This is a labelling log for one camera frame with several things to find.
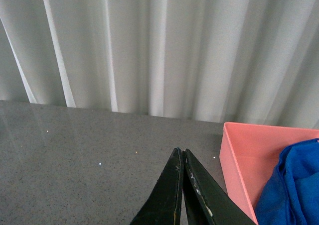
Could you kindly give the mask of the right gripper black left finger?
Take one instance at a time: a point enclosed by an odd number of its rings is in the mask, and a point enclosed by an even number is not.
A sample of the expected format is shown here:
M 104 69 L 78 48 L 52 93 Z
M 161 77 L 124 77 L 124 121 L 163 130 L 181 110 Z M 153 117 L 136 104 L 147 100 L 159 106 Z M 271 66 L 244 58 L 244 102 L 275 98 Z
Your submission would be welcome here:
M 184 165 L 182 150 L 172 151 L 150 196 L 132 225 L 178 225 L 181 217 Z

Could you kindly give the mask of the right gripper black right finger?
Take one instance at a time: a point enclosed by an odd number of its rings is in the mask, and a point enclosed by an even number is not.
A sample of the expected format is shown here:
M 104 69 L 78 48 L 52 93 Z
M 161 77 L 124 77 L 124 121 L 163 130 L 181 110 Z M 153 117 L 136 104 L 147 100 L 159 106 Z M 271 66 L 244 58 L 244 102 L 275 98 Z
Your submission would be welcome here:
M 228 197 L 189 149 L 186 149 L 182 155 L 184 201 L 190 225 L 254 224 Z

